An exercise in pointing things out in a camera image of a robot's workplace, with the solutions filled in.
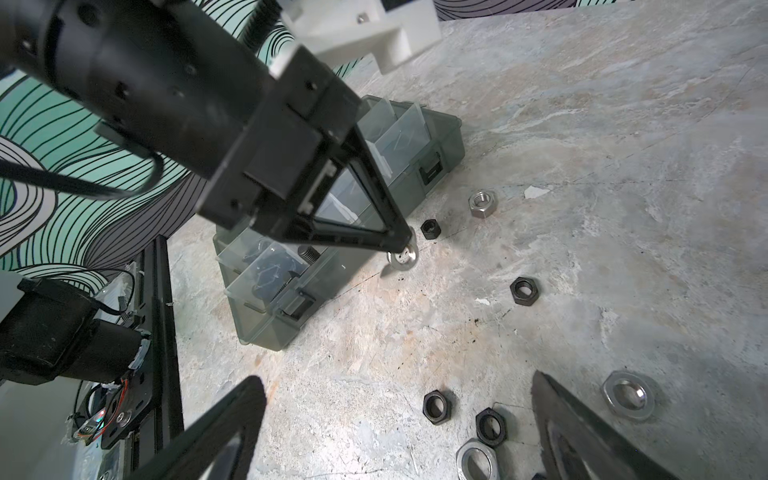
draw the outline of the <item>patterned wallpaper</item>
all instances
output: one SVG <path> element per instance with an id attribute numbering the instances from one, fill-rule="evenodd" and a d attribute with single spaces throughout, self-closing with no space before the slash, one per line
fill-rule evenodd
<path id="1" fill-rule="evenodd" d="M 611 0 L 434 0 L 441 20 L 612 3 Z M 256 0 L 196 0 L 236 35 Z M 293 41 L 278 25 L 259 53 L 267 64 Z M 336 68 L 340 76 L 355 65 Z M 0 157 L 31 167 L 133 189 L 148 177 L 141 160 L 93 133 L 98 118 L 16 72 L 0 81 Z M 27 276 L 125 265 L 158 234 L 170 236 L 194 213 L 204 180 L 170 159 L 163 180 L 143 195 L 96 201 L 0 179 L 0 268 Z M 66 276 L 85 290 L 99 273 Z"/>

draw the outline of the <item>robotic arm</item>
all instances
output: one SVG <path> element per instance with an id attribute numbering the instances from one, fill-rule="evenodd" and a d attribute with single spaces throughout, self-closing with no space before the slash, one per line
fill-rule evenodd
<path id="1" fill-rule="evenodd" d="M 440 39 L 430 0 L 280 0 L 294 48 L 271 71 L 188 0 L 0 0 L 0 62 L 98 114 L 155 175 L 124 192 L 0 161 L 0 177 L 101 199 L 159 180 L 167 155 L 208 180 L 198 213 L 274 240 L 402 251 L 411 236 L 356 127 L 360 99 L 323 63 L 383 72 Z M 381 230 L 316 218 L 347 167 Z"/>

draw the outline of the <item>small black nut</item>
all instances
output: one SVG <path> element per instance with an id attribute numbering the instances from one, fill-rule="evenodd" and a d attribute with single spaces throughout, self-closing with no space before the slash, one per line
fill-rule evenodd
<path id="1" fill-rule="evenodd" d="M 518 305 L 531 306 L 533 302 L 538 298 L 538 287 L 536 281 L 526 276 L 519 276 L 512 285 L 509 286 L 512 291 L 512 298 Z M 528 289 L 531 292 L 526 293 L 524 289 Z"/>
<path id="2" fill-rule="evenodd" d="M 491 419 L 498 423 L 498 435 L 492 428 Z M 494 409 L 485 409 L 475 417 L 475 427 L 477 428 L 478 440 L 487 446 L 495 448 L 501 445 L 507 439 L 507 422 L 502 414 Z"/>
<path id="3" fill-rule="evenodd" d="M 440 236 L 442 230 L 440 230 L 440 225 L 438 225 L 437 220 L 432 218 L 422 223 L 422 233 L 427 240 L 434 240 Z"/>
<path id="4" fill-rule="evenodd" d="M 440 425 L 451 419 L 451 403 L 439 390 L 434 390 L 424 395 L 422 413 L 433 425 Z"/>

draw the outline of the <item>white debris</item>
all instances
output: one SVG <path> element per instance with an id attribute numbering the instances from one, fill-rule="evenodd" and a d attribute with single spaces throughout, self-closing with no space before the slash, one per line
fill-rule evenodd
<path id="1" fill-rule="evenodd" d="M 531 198 L 538 198 L 541 195 L 548 194 L 550 190 L 548 188 L 538 188 L 531 185 L 530 187 L 525 189 L 525 192 L 523 192 L 523 195 L 525 195 L 526 199 Z"/>

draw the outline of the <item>threaded bolt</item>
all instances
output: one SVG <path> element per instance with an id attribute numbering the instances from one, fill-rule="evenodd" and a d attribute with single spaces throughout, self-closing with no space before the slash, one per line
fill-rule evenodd
<path id="1" fill-rule="evenodd" d="M 320 258 L 320 252 L 309 245 L 301 245 L 299 247 L 299 257 L 302 257 L 305 262 L 312 265 Z"/>

